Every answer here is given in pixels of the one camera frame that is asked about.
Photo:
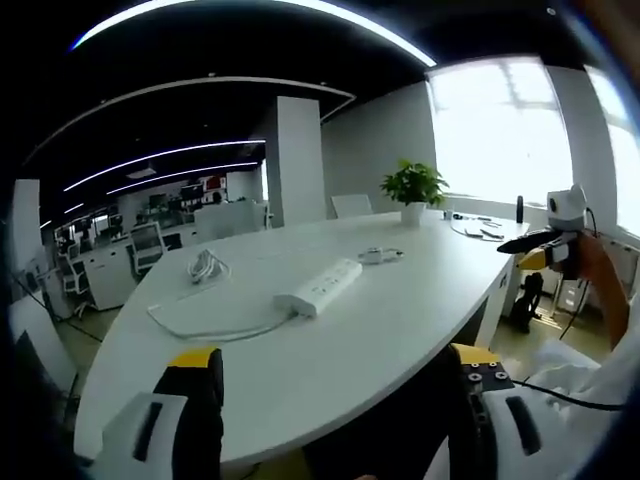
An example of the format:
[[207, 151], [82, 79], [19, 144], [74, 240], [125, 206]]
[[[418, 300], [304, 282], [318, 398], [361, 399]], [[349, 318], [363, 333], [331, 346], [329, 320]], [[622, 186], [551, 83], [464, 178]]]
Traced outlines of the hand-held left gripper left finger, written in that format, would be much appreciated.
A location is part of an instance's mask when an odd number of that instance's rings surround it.
[[224, 376], [216, 347], [169, 362], [105, 427], [94, 479], [220, 479]]

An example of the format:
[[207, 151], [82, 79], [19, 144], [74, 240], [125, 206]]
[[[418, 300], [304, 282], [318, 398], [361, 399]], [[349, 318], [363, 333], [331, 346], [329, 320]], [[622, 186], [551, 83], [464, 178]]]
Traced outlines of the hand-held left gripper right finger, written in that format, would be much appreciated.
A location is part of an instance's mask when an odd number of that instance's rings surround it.
[[448, 435], [452, 479], [545, 479], [562, 467], [561, 423], [544, 400], [518, 386], [490, 351], [458, 343]]

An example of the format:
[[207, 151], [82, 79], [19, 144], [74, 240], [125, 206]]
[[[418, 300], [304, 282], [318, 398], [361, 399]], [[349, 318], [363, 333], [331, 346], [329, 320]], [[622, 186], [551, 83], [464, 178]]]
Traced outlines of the person's right hand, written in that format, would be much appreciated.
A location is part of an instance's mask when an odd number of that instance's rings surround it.
[[617, 280], [613, 263], [601, 241], [587, 233], [577, 237], [579, 274], [594, 285], [611, 284]]

